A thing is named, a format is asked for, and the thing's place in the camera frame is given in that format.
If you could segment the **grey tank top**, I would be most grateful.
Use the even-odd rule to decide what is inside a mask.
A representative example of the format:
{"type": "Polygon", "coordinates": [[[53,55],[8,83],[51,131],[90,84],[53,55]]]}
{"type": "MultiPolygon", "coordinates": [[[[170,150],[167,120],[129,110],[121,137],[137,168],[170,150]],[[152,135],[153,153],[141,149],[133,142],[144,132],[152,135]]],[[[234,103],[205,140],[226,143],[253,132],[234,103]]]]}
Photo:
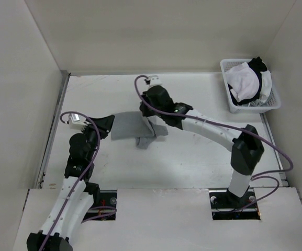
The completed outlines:
{"type": "Polygon", "coordinates": [[[144,117],[141,111],[127,111],[114,114],[111,140],[135,139],[136,148],[146,150],[158,137],[169,134],[164,125],[156,123],[154,116],[144,117]]]}

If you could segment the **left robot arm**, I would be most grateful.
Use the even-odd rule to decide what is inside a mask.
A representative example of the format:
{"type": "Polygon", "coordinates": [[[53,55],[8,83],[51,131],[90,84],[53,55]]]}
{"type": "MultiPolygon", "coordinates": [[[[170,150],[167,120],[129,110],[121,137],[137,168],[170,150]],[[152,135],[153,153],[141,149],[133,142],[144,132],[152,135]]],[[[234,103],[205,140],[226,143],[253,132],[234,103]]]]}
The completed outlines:
{"type": "Polygon", "coordinates": [[[69,112],[63,121],[78,130],[69,139],[69,157],[60,193],[46,221],[37,233],[30,233],[28,250],[72,250],[71,239],[78,227],[87,221],[115,215],[117,209],[100,202],[100,187],[91,183],[94,161],[100,142],[112,129],[115,117],[90,118],[69,112]]]}

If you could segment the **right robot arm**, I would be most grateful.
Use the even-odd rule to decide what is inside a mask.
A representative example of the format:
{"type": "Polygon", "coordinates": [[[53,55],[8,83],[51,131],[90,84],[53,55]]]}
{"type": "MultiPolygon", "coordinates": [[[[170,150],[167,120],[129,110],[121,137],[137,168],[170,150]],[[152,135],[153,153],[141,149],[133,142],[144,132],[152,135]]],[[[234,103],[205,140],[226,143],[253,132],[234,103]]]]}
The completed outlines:
{"type": "Polygon", "coordinates": [[[244,132],[238,134],[233,129],[207,123],[207,117],[190,105],[175,103],[160,85],[150,87],[141,97],[140,111],[144,117],[157,116],[171,127],[201,135],[231,152],[231,182],[219,203],[227,203],[233,208],[242,207],[253,171],[264,153],[261,140],[244,132]]]}

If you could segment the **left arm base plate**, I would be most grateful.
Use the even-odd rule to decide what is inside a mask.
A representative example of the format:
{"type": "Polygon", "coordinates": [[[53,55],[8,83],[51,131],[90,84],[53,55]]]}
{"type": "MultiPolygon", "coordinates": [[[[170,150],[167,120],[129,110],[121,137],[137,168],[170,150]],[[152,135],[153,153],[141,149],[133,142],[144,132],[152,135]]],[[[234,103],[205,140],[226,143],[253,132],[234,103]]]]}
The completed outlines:
{"type": "Polygon", "coordinates": [[[117,207],[117,190],[102,190],[84,217],[84,221],[114,221],[117,207]]]}

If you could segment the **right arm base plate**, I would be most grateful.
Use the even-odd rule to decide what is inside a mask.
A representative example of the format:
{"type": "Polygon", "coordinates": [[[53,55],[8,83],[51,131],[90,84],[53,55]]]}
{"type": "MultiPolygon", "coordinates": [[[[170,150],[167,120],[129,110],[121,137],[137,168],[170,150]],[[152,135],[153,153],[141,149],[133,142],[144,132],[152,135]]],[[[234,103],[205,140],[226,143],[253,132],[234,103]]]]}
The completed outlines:
{"type": "Polygon", "coordinates": [[[248,189],[241,198],[224,189],[209,190],[209,199],[213,220],[260,220],[257,204],[243,209],[256,199],[253,189],[248,189]]]}

